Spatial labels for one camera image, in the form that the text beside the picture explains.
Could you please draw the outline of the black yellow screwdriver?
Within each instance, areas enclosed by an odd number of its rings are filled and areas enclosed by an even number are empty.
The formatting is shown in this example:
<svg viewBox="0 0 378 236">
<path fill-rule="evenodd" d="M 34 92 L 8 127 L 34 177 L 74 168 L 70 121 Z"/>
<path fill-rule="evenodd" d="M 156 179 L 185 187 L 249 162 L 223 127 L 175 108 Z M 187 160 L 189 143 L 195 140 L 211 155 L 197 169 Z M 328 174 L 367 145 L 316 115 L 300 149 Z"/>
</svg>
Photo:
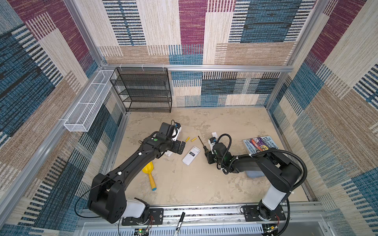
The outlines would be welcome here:
<svg viewBox="0 0 378 236">
<path fill-rule="evenodd" d="M 208 155 L 208 153 L 210 152 L 209 149 L 206 147 L 206 145 L 203 143 L 203 141 L 201 140 L 201 138 L 199 136 L 198 136 L 198 138 L 199 138 L 200 142 L 202 143 L 205 155 Z"/>
</svg>

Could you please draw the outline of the red white remote control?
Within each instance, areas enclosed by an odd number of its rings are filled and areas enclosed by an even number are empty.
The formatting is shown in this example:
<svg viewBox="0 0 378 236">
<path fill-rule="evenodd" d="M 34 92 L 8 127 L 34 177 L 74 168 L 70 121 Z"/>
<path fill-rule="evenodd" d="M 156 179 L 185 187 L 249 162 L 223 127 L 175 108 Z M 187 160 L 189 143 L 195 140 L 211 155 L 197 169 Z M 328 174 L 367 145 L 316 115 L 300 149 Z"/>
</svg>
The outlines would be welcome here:
<svg viewBox="0 0 378 236">
<path fill-rule="evenodd" d="M 198 156 L 200 153 L 200 149 L 197 147 L 192 147 L 192 149 L 189 151 L 189 153 L 183 158 L 183 163 L 186 165 L 190 165 L 194 159 Z"/>
</svg>

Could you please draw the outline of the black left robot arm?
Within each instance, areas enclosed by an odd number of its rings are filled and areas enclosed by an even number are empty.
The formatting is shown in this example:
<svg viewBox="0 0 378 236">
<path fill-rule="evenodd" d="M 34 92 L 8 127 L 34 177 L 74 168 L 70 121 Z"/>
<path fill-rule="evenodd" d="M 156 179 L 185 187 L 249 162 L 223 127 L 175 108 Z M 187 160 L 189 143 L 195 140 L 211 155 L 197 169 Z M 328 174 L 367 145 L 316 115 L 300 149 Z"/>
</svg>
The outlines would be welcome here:
<svg viewBox="0 0 378 236">
<path fill-rule="evenodd" d="M 162 123 L 159 131 L 145 138 L 138 150 L 119 167 L 109 173 L 97 174 L 89 191 L 88 208 L 109 223 L 129 218 L 137 224 L 151 219 L 147 202 L 135 198 L 127 199 L 125 191 L 132 180 L 154 159 L 167 151 L 182 154 L 185 142 L 179 141 L 179 123 Z"/>
</svg>

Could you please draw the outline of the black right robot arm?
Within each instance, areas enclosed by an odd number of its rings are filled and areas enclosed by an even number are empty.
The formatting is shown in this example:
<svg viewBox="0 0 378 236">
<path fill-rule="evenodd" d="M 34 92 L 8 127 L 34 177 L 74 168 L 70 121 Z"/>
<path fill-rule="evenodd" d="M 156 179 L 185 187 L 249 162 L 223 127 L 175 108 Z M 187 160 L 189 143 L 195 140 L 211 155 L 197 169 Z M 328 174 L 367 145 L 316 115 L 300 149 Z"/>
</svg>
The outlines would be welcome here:
<svg viewBox="0 0 378 236">
<path fill-rule="evenodd" d="M 262 172 L 271 185 L 257 206 L 257 214 L 262 221 L 272 220 L 279 205 L 288 200 L 291 192 L 307 178 L 305 162 L 294 153 L 274 147 L 257 153 L 232 155 L 229 151 L 231 144 L 232 138 L 228 134 L 210 139 L 211 148 L 203 146 L 208 163 L 216 163 L 225 175 Z"/>
</svg>

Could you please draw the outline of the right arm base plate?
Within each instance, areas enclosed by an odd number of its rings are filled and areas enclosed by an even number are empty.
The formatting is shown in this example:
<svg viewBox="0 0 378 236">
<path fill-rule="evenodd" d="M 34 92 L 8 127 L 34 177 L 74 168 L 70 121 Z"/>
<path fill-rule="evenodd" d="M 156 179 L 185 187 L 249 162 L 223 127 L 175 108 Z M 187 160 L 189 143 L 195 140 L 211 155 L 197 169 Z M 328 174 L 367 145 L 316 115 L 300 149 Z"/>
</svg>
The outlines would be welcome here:
<svg viewBox="0 0 378 236">
<path fill-rule="evenodd" d="M 286 221 L 286 215 L 281 205 L 270 210 L 264 205 L 244 205 L 240 208 L 247 222 Z"/>
</svg>

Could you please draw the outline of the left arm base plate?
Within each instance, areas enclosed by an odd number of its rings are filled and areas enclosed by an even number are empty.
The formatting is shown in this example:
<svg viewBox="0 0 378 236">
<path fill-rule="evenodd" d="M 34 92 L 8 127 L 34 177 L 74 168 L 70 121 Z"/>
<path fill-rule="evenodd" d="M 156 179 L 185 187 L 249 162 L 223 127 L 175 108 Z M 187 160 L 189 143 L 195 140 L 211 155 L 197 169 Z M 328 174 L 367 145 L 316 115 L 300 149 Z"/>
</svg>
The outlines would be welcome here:
<svg viewBox="0 0 378 236">
<path fill-rule="evenodd" d="M 145 210 L 140 218 L 126 217 L 122 219 L 122 226 L 136 226 L 136 225 L 162 225 L 164 217 L 163 208 L 149 208 Z"/>
</svg>

